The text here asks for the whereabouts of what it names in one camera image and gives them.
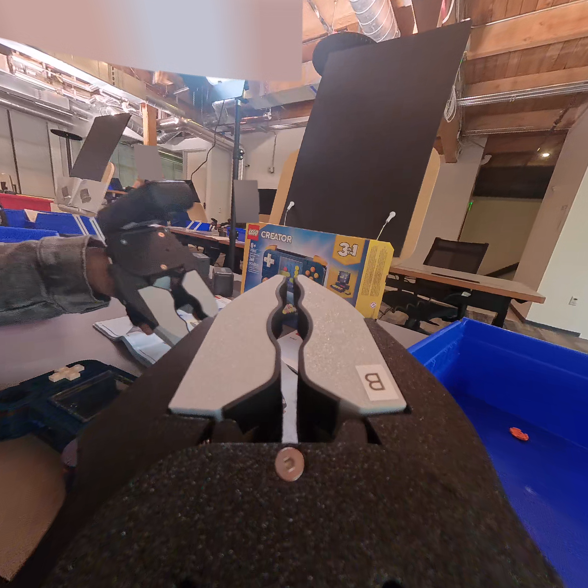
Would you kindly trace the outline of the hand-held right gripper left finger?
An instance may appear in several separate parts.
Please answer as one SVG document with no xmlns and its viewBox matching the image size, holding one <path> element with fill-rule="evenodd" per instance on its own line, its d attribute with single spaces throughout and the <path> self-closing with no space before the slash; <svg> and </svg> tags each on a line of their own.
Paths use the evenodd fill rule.
<svg viewBox="0 0 588 588">
<path fill-rule="evenodd" d="M 281 352 L 275 331 L 287 290 L 287 279 L 277 275 L 220 311 L 168 405 L 171 413 L 281 420 Z"/>
</svg>

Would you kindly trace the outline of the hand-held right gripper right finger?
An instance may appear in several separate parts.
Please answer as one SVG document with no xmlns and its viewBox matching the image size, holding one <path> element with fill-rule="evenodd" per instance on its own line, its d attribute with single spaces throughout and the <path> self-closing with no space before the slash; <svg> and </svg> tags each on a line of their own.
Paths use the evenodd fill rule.
<svg viewBox="0 0 588 588">
<path fill-rule="evenodd" d="M 405 411 L 407 402 L 363 315 L 305 275 L 295 284 L 299 318 L 307 321 L 298 363 L 302 381 L 351 415 Z"/>
</svg>

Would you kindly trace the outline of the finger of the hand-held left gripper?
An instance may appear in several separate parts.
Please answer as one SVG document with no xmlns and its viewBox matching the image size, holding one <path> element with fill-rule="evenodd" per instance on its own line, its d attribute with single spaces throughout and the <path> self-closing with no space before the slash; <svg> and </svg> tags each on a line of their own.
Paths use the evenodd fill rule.
<svg viewBox="0 0 588 588">
<path fill-rule="evenodd" d="M 190 270 L 181 280 L 181 310 L 198 320 L 214 318 L 219 312 L 217 299 L 197 270 Z"/>
<path fill-rule="evenodd" d="M 171 285 L 145 286 L 138 295 L 157 323 L 153 331 L 170 347 L 194 328 L 193 314 L 175 307 Z"/>
</svg>

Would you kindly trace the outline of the white cross brick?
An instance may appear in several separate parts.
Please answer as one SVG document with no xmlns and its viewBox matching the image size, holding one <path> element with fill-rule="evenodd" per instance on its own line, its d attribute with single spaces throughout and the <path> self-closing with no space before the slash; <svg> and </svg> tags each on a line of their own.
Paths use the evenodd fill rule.
<svg viewBox="0 0 588 588">
<path fill-rule="evenodd" d="M 64 366 L 55 370 L 48 376 L 48 379 L 52 383 L 59 382 L 61 380 L 73 381 L 81 377 L 82 372 L 85 370 L 85 366 L 82 364 L 75 364 L 73 366 Z"/>
</svg>

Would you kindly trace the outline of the blue toy brick game console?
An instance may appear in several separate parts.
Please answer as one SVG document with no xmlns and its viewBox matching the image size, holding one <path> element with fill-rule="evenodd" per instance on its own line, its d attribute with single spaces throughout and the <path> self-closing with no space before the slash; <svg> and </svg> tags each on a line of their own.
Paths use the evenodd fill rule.
<svg viewBox="0 0 588 588">
<path fill-rule="evenodd" d="M 53 370 L 1 391 L 1 440 L 33 435 L 62 452 L 137 378 L 98 360 L 66 366 L 75 364 L 85 366 L 76 380 L 52 383 Z"/>
</svg>

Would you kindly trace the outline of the blue plastic bin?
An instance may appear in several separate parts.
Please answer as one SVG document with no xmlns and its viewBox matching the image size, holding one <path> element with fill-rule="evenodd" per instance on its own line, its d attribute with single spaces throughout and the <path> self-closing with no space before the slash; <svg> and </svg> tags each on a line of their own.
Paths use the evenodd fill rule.
<svg viewBox="0 0 588 588">
<path fill-rule="evenodd" d="M 474 425 L 564 585 L 587 587 L 587 355 L 470 319 L 408 350 Z"/>
</svg>

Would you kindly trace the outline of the person's left forearm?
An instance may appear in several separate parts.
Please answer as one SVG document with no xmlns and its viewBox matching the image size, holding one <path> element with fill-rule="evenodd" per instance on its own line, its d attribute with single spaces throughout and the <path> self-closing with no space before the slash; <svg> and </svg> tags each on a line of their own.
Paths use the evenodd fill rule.
<svg viewBox="0 0 588 588">
<path fill-rule="evenodd" d="M 2 243 L 1 326 L 92 312 L 109 305 L 111 298 L 96 298 L 87 281 L 85 252 L 92 246 L 105 249 L 91 236 Z"/>
</svg>

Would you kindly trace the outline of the person's left hand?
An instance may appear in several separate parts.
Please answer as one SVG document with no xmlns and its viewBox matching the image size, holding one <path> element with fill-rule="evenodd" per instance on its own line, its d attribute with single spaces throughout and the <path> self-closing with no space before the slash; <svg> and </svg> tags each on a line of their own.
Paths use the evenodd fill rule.
<svg viewBox="0 0 588 588">
<path fill-rule="evenodd" d="M 112 262 L 105 249 L 88 247 L 85 252 L 85 267 L 88 284 L 96 298 L 115 298 L 122 302 L 112 272 Z"/>
</svg>

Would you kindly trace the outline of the yellow blue toy brick box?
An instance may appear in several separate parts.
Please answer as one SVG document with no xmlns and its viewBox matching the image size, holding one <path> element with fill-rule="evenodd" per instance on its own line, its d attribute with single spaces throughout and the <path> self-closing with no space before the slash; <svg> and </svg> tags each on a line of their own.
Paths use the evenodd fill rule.
<svg viewBox="0 0 588 588">
<path fill-rule="evenodd" d="M 295 326 L 295 279 L 305 276 L 351 304 L 365 318 L 378 317 L 393 247 L 379 240 L 277 224 L 247 224 L 241 292 L 275 277 L 288 282 L 283 316 Z"/>
</svg>

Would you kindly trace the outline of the black light stand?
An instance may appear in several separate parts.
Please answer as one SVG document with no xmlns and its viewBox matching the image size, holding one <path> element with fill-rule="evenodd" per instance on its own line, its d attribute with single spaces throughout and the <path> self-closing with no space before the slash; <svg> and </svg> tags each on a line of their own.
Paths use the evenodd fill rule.
<svg viewBox="0 0 588 588">
<path fill-rule="evenodd" d="M 242 120 L 242 104 L 245 100 L 245 90 L 248 88 L 246 80 L 229 79 L 222 77 L 206 77 L 208 84 L 213 88 L 212 101 L 221 101 L 222 105 L 217 113 L 217 125 L 219 126 L 224 109 L 224 102 L 232 100 L 234 105 L 234 123 L 233 123 L 233 148 L 232 148 L 232 183 L 231 183 L 231 217 L 229 225 L 229 247 L 228 253 L 225 254 L 224 267 L 236 272 L 236 183 L 240 179 L 239 165 L 242 161 L 244 151 L 240 146 L 240 127 Z"/>
</svg>

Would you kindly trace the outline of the small black backdrop board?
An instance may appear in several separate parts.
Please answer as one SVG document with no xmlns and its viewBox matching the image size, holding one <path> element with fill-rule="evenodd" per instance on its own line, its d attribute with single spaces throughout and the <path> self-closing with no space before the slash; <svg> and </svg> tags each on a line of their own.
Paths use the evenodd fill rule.
<svg viewBox="0 0 588 588">
<path fill-rule="evenodd" d="M 96 116 L 76 158 L 70 178 L 100 182 L 131 114 Z"/>
</svg>

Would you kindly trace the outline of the row of blue bins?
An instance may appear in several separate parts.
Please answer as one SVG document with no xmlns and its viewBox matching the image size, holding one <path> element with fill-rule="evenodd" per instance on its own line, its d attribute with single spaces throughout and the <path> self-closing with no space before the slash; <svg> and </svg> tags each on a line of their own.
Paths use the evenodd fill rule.
<svg viewBox="0 0 588 588">
<path fill-rule="evenodd" d="M 105 237 L 94 217 L 30 209 L 1 210 L 2 243 L 40 240 L 51 236 L 91 236 L 105 242 Z"/>
</svg>

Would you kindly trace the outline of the red plastic bin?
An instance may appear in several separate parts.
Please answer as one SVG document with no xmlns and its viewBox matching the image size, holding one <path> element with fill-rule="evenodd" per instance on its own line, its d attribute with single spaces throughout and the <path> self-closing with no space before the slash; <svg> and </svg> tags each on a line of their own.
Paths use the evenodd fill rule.
<svg viewBox="0 0 588 588">
<path fill-rule="evenodd" d="M 39 196 L 1 193 L 1 206 L 11 210 L 36 210 L 51 212 L 53 200 Z"/>
</svg>

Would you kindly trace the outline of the wooden top office desk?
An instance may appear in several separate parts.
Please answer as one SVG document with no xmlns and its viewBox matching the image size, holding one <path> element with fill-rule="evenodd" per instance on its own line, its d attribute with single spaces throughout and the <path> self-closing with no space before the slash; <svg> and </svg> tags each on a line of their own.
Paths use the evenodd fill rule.
<svg viewBox="0 0 588 588">
<path fill-rule="evenodd" d="M 523 283 L 422 264 L 392 265 L 386 279 L 388 287 L 425 297 L 432 283 L 447 286 L 451 294 L 458 293 L 457 305 L 464 310 L 470 306 L 494 313 L 492 325 L 495 327 L 503 327 L 512 301 L 544 304 L 546 300 Z"/>
</svg>

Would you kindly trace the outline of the black office chair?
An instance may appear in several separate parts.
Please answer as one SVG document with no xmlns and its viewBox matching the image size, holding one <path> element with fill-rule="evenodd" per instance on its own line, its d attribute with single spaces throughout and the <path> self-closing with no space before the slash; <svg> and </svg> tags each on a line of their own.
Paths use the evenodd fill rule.
<svg viewBox="0 0 588 588">
<path fill-rule="evenodd" d="M 477 274 L 489 247 L 488 243 L 458 242 L 435 238 L 424 265 L 439 269 Z M 434 319 L 454 322 L 464 318 L 469 290 L 423 278 L 392 275 L 387 284 L 398 286 L 383 295 L 386 311 L 401 312 L 408 318 L 405 328 L 425 334 L 421 323 L 433 325 Z"/>
</svg>

